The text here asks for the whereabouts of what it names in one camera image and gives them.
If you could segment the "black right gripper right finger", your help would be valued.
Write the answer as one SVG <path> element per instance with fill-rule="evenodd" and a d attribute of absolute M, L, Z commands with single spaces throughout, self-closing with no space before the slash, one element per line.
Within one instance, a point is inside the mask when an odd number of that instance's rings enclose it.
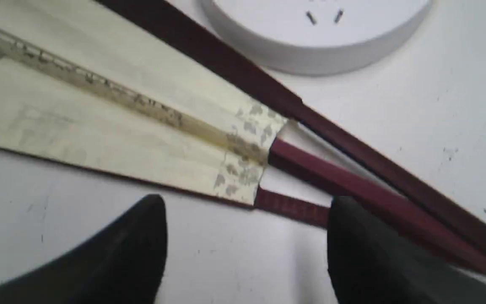
<path fill-rule="evenodd" d="M 330 283 L 340 304 L 486 304 L 486 276 L 448 264 L 350 197 L 330 206 Z"/>

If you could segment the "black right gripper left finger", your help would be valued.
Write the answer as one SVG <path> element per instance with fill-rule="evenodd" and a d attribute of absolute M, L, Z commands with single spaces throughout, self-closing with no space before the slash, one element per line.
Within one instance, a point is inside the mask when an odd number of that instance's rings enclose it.
<path fill-rule="evenodd" d="M 79 246 L 0 284 L 0 304 L 154 304 L 167 263 L 166 205 L 149 194 Z"/>

